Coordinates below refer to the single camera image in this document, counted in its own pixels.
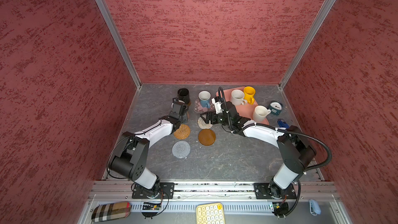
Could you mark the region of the brown wooden round coaster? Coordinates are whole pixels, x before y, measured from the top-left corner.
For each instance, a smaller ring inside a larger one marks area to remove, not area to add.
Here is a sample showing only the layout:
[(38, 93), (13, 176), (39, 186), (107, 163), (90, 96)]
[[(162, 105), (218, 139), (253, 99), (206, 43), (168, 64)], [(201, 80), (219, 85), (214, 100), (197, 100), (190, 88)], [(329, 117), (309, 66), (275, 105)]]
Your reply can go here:
[(198, 134), (198, 140), (202, 145), (210, 146), (210, 145), (214, 144), (214, 142), (216, 140), (216, 134), (211, 129), (203, 129)]

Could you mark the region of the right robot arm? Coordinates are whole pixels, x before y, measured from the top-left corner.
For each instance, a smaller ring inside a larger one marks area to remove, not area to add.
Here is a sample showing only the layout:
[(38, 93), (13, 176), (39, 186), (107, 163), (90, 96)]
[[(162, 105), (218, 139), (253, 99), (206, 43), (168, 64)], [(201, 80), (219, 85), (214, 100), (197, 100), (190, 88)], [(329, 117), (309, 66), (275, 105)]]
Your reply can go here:
[[(324, 142), (302, 133), (294, 125), (287, 129), (278, 128), (240, 116), (233, 103), (227, 101), (221, 87), (211, 101), (215, 110), (200, 115), (205, 123), (225, 125), (234, 135), (255, 138), (279, 149), (283, 164), (269, 182), (267, 192), (274, 199), (283, 198), (290, 185), (298, 183), (307, 171), (324, 167), (332, 160), (331, 149)], [(310, 162), (314, 159), (316, 150), (309, 140), (318, 143), (327, 153), (327, 158), (314, 166), (310, 166)]]

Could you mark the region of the pink flower coaster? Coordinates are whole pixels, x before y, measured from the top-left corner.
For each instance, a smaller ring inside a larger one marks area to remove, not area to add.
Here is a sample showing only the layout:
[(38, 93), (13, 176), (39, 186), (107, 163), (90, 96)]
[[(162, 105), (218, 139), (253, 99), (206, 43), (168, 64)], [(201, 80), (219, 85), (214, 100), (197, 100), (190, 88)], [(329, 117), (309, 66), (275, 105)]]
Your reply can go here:
[(211, 111), (214, 111), (214, 110), (215, 110), (215, 107), (214, 107), (214, 105), (212, 103), (210, 104), (210, 108), (206, 108), (206, 107), (202, 107), (201, 106), (201, 103), (200, 103), (199, 99), (195, 100), (194, 111), (196, 113), (202, 114), (202, 113), (211, 112)]

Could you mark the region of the black mug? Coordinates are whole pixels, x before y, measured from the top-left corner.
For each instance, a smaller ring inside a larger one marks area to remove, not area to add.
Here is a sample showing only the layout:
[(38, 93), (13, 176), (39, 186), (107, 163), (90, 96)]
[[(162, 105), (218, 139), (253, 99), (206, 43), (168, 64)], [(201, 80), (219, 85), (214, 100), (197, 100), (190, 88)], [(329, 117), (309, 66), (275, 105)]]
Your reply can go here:
[(190, 104), (189, 90), (186, 88), (180, 88), (177, 91), (177, 100), (180, 102), (184, 102), (186, 105), (189, 105)]

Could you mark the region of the beige woven round coaster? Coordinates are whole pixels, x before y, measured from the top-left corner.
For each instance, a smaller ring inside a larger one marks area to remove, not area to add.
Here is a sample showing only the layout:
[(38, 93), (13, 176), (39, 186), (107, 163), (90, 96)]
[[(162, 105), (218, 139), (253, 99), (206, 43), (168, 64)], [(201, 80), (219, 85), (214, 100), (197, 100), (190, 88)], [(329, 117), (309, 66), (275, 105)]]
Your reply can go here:
[(212, 127), (211, 123), (206, 123), (201, 117), (198, 119), (198, 126), (201, 129), (210, 129)]

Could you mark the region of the blue mug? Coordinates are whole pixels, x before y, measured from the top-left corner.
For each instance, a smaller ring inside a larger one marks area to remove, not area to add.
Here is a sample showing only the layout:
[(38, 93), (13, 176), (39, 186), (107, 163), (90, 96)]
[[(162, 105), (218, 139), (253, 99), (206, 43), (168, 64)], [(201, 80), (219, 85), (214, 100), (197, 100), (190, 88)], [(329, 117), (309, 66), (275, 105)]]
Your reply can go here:
[(199, 93), (200, 105), (202, 108), (211, 108), (211, 94), (208, 91)]

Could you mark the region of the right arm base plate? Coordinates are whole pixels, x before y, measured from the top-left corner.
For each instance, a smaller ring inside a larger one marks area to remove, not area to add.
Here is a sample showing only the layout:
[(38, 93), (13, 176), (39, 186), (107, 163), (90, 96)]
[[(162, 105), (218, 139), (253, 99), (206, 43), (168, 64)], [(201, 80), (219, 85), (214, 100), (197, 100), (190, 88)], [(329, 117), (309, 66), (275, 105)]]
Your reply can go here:
[(254, 183), (254, 192), (256, 199), (270, 199), (270, 200), (293, 200), (296, 199), (296, 192), (294, 184), (290, 184), (286, 189), (279, 188), (272, 183)]

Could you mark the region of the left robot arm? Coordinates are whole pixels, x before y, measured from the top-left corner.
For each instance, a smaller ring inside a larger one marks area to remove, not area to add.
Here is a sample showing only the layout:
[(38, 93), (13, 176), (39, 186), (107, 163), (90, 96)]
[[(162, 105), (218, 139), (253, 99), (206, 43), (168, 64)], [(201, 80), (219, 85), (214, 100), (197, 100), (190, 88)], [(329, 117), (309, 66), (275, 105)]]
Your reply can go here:
[(176, 101), (170, 113), (155, 124), (135, 133), (123, 133), (111, 152), (107, 169), (134, 182), (148, 198), (156, 198), (161, 186), (159, 177), (146, 168), (149, 148), (180, 128), (188, 108), (184, 102)]

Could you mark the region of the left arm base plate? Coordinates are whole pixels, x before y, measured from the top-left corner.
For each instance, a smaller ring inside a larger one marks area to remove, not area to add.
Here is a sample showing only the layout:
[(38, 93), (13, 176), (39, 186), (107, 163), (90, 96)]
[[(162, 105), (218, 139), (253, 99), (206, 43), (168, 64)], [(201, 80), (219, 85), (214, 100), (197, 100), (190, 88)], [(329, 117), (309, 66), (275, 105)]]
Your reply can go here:
[(172, 199), (175, 183), (157, 182), (151, 189), (147, 189), (139, 184), (132, 186), (132, 199)]

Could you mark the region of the white mug back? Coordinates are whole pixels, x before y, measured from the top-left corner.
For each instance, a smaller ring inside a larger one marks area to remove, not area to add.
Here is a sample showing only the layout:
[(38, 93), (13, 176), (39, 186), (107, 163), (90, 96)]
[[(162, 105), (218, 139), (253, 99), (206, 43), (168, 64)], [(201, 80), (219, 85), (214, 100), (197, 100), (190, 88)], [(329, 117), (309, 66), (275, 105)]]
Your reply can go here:
[(247, 100), (244, 99), (245, 94), (243, 91), (235, 89), (231, 92), (230, 101), (234, 106), (246, 105)]

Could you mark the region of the grey round coaster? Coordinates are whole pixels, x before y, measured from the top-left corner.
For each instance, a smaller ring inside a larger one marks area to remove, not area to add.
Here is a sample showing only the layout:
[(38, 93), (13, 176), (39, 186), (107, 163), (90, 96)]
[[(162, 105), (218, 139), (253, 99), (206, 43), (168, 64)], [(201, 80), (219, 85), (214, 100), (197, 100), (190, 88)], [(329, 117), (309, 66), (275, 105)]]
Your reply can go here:
[(172, 154), (178, 159), (186, 158), (191, 151), (189, 143), (185, 141), (179, 141), (172, 147)]

